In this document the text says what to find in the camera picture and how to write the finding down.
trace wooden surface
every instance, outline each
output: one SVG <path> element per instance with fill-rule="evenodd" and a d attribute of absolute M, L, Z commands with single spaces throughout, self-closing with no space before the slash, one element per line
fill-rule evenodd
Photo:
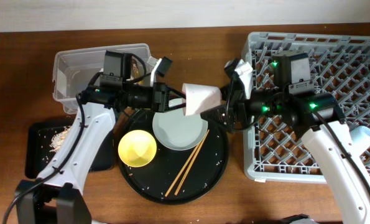
<path fill-rule="evenodd" d="M 223 66 L 239 57 L 253 31 L 370 35 L 370 24 L 253 26 L 199 29 L 91 30 L 0 34 L 0 222 L 25 179 L 27 131 L 31 124 L 66 116 L 52 98 L 53 59 L 61 50 L 147 43 L 154 57 L 168 56 L 164 81 L 223 86 Z M 243 137 L 229 137 L 228 166 L 220 183 L 192 203 L 160 205 L 143 199 L 118 167 L 88 175 L 84 198 L 93 218 L 110 223 L 252 223 L 305 213 L 317 221 L 340 220 L 327 185 L 249 180 L 243 171 Z M 10 223 L 16 223 L 16 209 Z"/>

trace plastic bin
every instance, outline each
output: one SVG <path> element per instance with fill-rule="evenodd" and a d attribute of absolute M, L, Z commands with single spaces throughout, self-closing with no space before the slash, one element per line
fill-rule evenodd
<path fill-rule="evenodd" d="M 52 81 L 55 82 L 53 98 L 63 104 L 63 110 L 66 113 L 75 114 L 77 112 L 78 105 L 75 95 L 85 90 L 92 76 L 103 68 L 104 54 L 107 50 L 133 53 L 145 62 L 150 57 L 147 44 L 116 45 L 58 52 L 53 66 Z"/>

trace yellow cup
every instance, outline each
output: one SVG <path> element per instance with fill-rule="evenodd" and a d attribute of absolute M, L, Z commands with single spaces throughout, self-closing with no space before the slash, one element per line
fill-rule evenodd
<path fill-rule="evenodd" d="M 153 160 L 157 144 L 147 131 L 128 132 L 118 144 L 118 156 L 123 163 L 131 167 L 142 167 Z"/>

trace chopsticks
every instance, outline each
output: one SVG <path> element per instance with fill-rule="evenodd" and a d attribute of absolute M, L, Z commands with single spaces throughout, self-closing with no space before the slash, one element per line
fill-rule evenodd
<path fill-rule="evenodd" d="M 179 177 L 181 176 L 182 172 L 185 170 L 185 168 L 186 168 L 187 164 L 189 163 L 189 161 L 192 160 L 190 162 L 190 165 L 187 167 L 187 170 L 186 170 L 185 174 L 183 175 L 182 180 L 180 181 L 179 186 L 177 187 L 177 190 L 175 191 L 175 195 L 178 195 L 178 192 L 179 192 L 180 188 L 182 187 L 182 184 L 185 181 L 187 174 L 189 173 L 190 169 L 192 168 L 192 165 L 195 162 L 196 157 L 197 157 L 198 153 L 200 152 L 201 147 L 203 147 L 204 141 L 207 138 L 207 135 L 208 135 L 209 132 L 210 132 L 210 130 L 207 131 L 207 133 L 205 134 L 203 140 L 200 143 L 198 143 L 198 145 L 196 146 L 196 148 L 194 148 L 193 152 L 190 154 L 189 158 L 187 159 L 185 165 L 183 165 L 182 169 L 180 169 L 178 175 L 176 176 L 175 180 L 173 180 L 173 182 L 172 182 L 170 188 L 168 189 L 167 193 L 165 193 L 165 196 L 166 197 L 171 192 L 171 190 L 174 187 L 174 185 L 177 183 Z"/>

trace plastic dish rack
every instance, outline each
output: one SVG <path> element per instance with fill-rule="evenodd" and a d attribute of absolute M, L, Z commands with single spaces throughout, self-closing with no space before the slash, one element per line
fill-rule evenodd
<path fill-rule="evenodd" d="M 254 68 L 254 88 L 273 88 L 271 55 L 298 50 L 309 55 L 310 73 L 316 93 L 336 97 L 350 129 L 370 128 L 370 37 L 253 32 L 242 52 Z M 300 138 L 286 127 L 280 116 L 264 118 L 259 128 L 244 132 L 244 172 L 255 181 L 325 183 L 325 178 Z M 361 155 L 370 174 L 370 148 Z"/>

